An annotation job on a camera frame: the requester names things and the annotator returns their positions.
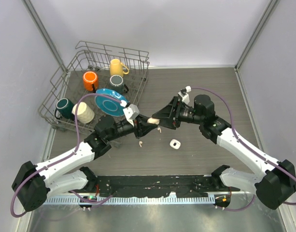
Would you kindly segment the beige earbud case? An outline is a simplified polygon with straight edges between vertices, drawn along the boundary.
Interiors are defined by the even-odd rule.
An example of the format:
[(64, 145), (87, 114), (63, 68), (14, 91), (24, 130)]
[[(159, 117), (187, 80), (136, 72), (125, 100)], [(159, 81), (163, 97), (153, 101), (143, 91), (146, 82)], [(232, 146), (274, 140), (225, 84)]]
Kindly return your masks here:
[(147, 123), (150, 123), (150, 124), (156, 124), (156, 125), (158, 125), (159, 122), (160, 122), (159, 119), (157, 119), (157, 118), (152, 118), (152, 117), (149, 118), (149, 119), (147, 120)]

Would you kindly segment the white earbud charging case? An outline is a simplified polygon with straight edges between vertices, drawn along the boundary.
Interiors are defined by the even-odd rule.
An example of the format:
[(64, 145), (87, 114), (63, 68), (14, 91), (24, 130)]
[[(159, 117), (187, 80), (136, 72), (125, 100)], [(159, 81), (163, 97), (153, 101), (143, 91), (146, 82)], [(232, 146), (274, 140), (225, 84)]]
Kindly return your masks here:
[(181, 142), (176, 139), (172, 139), (170, 141), (169, 145), (171, 148), (178, 150), (181, 147)]

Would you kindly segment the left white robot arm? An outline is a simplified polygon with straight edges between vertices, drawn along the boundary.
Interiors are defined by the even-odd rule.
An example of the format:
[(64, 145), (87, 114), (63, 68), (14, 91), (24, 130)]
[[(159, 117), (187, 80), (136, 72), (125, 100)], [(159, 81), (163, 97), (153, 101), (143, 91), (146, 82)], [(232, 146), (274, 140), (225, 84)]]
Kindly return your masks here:
[(27, 161), (22, 164), (12, 183), (14, 196), (11, 206), (18, 199), (24, 210), (31, 212), (50, 195), (74, 189), (92, 192), (96, 187), (96, 177), (88, 168), (75, 172), (75, 177), (67, 172), (103, 156), (111, 149), (111, 141), (128, 134), (141, 138), (156, 129), (159, 123), (158, 119), (143, 115), (131, 121), (123, 119), (119, 122), (110, 115), (102, 116), (94, 131), (75, 148), (48, 161), (38, 164)]

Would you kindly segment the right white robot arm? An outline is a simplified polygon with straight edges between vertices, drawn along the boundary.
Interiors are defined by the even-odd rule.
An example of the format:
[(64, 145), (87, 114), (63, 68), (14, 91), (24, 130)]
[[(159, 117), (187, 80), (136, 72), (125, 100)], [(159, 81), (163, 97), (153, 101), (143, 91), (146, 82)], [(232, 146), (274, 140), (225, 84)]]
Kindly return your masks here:
[(286, 159), (279, 161), (269, 156), (245, 140), (227, 121), (216, 115), (208, 95), (195, 96), (193, 107), (180, 97), (173, 97), (148, 122), (172, 130), (182, 122), (196, 124), (205, 138), (235, 155), (252, 171), (249, 174), (222, 165), (212, 173), (211, 185), (217, 191), (226, 187), (248, 191), (273, 210), (296, 192), (294, 165)]

